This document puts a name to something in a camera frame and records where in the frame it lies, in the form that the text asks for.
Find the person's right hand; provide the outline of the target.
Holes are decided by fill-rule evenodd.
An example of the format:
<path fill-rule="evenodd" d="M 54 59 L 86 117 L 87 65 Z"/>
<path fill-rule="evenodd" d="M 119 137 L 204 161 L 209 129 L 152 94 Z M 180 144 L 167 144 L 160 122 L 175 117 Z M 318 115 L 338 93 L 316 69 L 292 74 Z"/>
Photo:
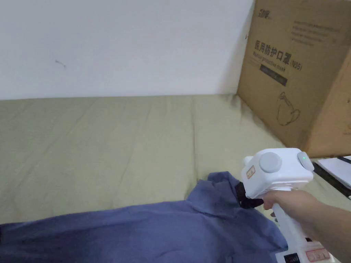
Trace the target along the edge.
<path fill-rule="evenodd" d="M 269 191 L 262 196 L 264 209 L 278 204 L 291 218 L 301 224 L 308 235 L 315 235 L 315 218 L 320 213 L 323 203 L 303 190 Z"/>

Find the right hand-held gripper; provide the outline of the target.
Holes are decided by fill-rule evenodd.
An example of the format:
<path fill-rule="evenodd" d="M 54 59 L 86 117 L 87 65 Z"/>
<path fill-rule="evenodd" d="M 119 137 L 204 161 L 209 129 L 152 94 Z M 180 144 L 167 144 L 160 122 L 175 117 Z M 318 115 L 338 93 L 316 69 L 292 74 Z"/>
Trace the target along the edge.
<path fill-rule="evenodd" d="M 300 189 L 313 179 L 314 167 L 306 152 L 297 148 L 274 148 L 243 159 L 242 182 L 235 186 L 237 200 L 243 209 L 264 204 L 260 199 L 269 191 Z M 288 249 L 276 254 L 279 263 L 333 263 L 333 255 L 311 237 L 301 225 L 278 205 L 273 205 L 279 229 Z"/>

